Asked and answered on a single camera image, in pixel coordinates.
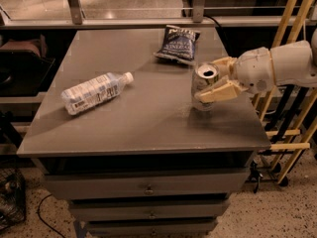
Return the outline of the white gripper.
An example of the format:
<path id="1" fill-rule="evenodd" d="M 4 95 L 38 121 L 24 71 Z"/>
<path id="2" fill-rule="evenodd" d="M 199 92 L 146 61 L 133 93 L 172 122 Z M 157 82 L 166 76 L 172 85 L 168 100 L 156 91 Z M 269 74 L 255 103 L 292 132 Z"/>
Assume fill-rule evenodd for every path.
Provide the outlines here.
<path id="1" fill-rule="evenodd" d="M 234 99 L 244 91 L 252 94 L 267 92 L 274 87 L 271 56 L 267 48 L 247 51 L 238 58 L 215 59 L 212 63 L 218 67 L 222 78 L 194 94 L 202 103 Z"/>

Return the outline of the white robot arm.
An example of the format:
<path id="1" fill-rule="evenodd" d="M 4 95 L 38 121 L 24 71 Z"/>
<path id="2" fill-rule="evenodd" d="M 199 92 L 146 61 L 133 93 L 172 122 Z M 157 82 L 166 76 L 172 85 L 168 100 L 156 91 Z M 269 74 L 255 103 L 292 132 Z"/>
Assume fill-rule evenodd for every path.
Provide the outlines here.
<path id="1" fill-rule="evenodd" d="M 238 58 L 216 59 L 220 78 L 194 94 L 201 103 L 214 103 L 251 94 L 268 92 L 274 86 L 293 84 L 317 86 L 316 35 L 311 42 L 299 41 L 271 48 L 246 51 Z"/>

